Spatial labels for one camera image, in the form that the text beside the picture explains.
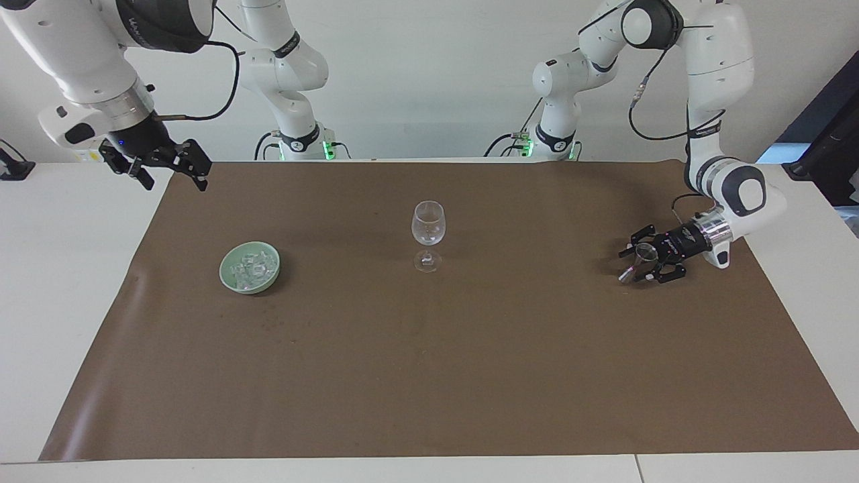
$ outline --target bowl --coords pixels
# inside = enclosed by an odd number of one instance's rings
[[[236,288],[235,275],[231,271],[231,267],[239,265],[243,256],[247,254],[258,254],[263,250],[272,254],[274,256],[275,261],[277,262],[277,268],[275,268],[274,273],[261,284],[252,286],[247,290],[241,290]],[[227,256],[223,257],[223,260],[221,260],[221,283],[223,284],[223,286],[227,287],[235,293],[239,293],[242,295],[258,294],[262,291],[267,290],[274,284],[274,281],[277,280],[277,275],[280,274],[280,265],[280,254],[272,245],[269,245],[268,243],[265,243],[263,241],[249,241],[248,243],[242,243],[238,247],[230,250]]]

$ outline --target brown table surface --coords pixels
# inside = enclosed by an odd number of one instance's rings
[[[618,283],[631,232],[677,225],[677,162],[210,181],[171,180],[42,460],[859,449],[743,241],[726,271]],[[432,274],[412,266],[423,199],[448,216]],[[285,267],[246,297],[217,268],[251,240]]]

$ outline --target white table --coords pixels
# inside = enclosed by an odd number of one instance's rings
[[[812,184],[762,169],[790,208],[749,245],[859,426],[859,241]],[[0,184],[0,461],[38,458],[163,195],[169,173],[154,176],[147,193],[105,166],[44,164],[26,182]],[[2,482],[117,480],[855,483],[859,451],[0,466]]]

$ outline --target clear wine glass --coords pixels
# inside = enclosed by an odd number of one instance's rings
[[[444,208],[437,201],[422,201],[415,207],[411,219],[411,234],[418,243],[432,247],[444,238],[447,222]],[[442,257],[431,249],[424,249],[415,255],[415,268],[421,272],[435,272],[442,263]]]

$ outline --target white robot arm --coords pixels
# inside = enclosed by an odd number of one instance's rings
[[[300,91],[328,82],[328,64],[295,30],[283,0],[240,0],[247,34],[263,48],[241,60],[241,85],[259,95],[277,120],[284,159],[332,159],[333,132],[314,117]]]
[[[727,268],[730,243],[766,225],[787,205],[759,169],[725,156],[720,148],[719,119],[748,92],[754,78],[751,35],[742,9],[723,0],[602,1],[593,20],[579,32],[579,40],[578,49],[534,71],[534,86],[545,97],[545,108],[530,130],[533,154],[567,157],[581,114],[576,94],[614,79],[624,47],[666,51],[679,45],[685,52],[689,83],[687,132],[680,135],[688,139],[686,184],[714,199],[716,207],[666,233],[657,235],[653,226],[639,231],[621,256],[652,239],[658,262],[637,277],[660,282],[684,276],[683,260],[696,254]],[[633,98],[630,120],[647,81],[645,77]]]
[[[213,0],[0,0],[0,18],[67,100],[39,116],[56,144],[74,148],[106,136],[102,155],[117,174],[151,189],[143,167],[171,168],[203,191],[211,161],[193,139],[170,139],[153,87],[124,53],[131,46],[196,52],[209,41],[213,8]]]

